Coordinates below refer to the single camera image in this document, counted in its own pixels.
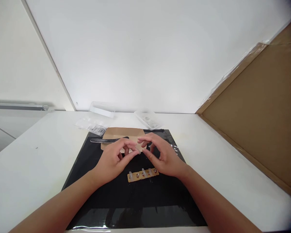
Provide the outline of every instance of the white table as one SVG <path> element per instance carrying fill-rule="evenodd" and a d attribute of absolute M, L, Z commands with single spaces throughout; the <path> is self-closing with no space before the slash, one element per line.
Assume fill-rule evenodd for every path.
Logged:
<path fill-rule="evenodd" d="M 84 114 L 49 113 L 0 152 L 0 232 L 12 229 L 61 191 L 88 133 L 74 126 Z M 158 118 L 170 130 L 185 161 L 262 231 L 290 226 L 290 196 L 197 115 L 158 114 Z M 145 128 L 133 113 L 116 113 L 111 126 Z M 206 227 L 138 229 L 170 230 L 208 232 Z"/>

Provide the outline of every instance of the wooden block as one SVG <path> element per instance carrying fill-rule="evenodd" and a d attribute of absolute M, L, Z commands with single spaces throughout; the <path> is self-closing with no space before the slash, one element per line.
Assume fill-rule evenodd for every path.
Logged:
<path fill-rule="evenodd" d="M 143 171 L 132 173 L 132 176 L 133 176 L 133 179 L 132 180 L 130 179 L 129 174 L 127 174 L 128 182 L 130 183 L 130 182 L 134 182 L 134 181 L 138 181 L 138 180 L 143 180 L 143 179 L 146 179 L 146 178 L 150 178 L 150 177 L 159 175 L 159 172 L 158 172 L 158 170 L 156 168 L 149 168 L 149 169 L 145 170 L 145 173 L 146 173 L 146 176 L 143 176 L 142 175 L 143 174 Z"/>

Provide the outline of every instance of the forearm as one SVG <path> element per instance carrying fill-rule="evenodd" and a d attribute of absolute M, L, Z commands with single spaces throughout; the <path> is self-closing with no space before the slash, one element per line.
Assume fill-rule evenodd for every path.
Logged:
<path fill-rule="evenodd" d="M 48 200 L 10 232 L 64 232 L 85 201 L 100 187 L 91 172 Z"/>
<path fill-rule="evenodd" d="M 211 232 L 261 232 L 190 166 L 179 179 L 192 195 Z"/>

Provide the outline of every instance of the hand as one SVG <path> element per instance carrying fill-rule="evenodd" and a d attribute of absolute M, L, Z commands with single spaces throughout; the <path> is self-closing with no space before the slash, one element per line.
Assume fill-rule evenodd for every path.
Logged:
<path fill-rule="evenodd" d="M 100 186 L 110 182 L 116 178 L 126 167 L 126 165 L 133 159 L 137 154 L 141 152 L 136 148 L 135 142 L 129 139 L 121 138 L 118 141 L 108 145 L 102 153 L 98 164 L 91 171 L 95 182 L 99 183 Z M 125 149 L 125 156 L 123 158 L 120 150 Z"/>
<path fill-rule="evenodd" d="M 143 149 L 142 152 L 159 172 L 177 178 L 180 178 L 186 173 L 188 165 L 178 157 L 175 150 L 167 141 L 154 133 L 138 137 L 138 143 L 142 143 L 141 147 L 145 147 L 150 142 L 152 142 L 150 151 Z M 153 155 L 155 147 L 161 152 L 159 158 Z"/>

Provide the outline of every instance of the wooden board with pegs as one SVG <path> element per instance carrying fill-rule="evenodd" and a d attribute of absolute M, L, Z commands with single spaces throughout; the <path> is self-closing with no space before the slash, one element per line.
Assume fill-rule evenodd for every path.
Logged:
<path fill-rule="evenodd" d="M 140 172 L 134 172 L 131 173 L 129 172 L 129 174 L 127 174 L 127 179 L 128 182 L 134 182 L 134 181 L 138 181 L 138 180 L 143 180 L 143 179 L 147 179 L 153 176 L 157 176 L 159 175 L 159 172 L 156 168 L 149 168 L 147 170 L 142 169 L 142 171 Z"/>

